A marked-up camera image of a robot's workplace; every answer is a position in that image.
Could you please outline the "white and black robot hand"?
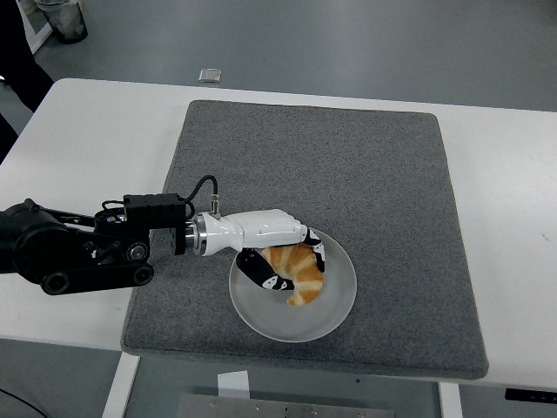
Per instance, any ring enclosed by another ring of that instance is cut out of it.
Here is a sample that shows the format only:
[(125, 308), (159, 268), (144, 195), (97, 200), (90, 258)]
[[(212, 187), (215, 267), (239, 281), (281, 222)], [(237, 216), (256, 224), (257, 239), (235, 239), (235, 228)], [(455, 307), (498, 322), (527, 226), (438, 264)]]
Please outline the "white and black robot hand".
[(294, 278), (278, 273), (259, 254), (266, 248), (309, 246), (319, 272), (325, 271), (325, 248), (318, 235), (290, 214), (279, 209), (242, 212), (221, 218), (202, 212), (193, 221), (194, 253), (209, 256), (225, 248), (238, 251), (236, 266), (259, 287), (293, 290)]

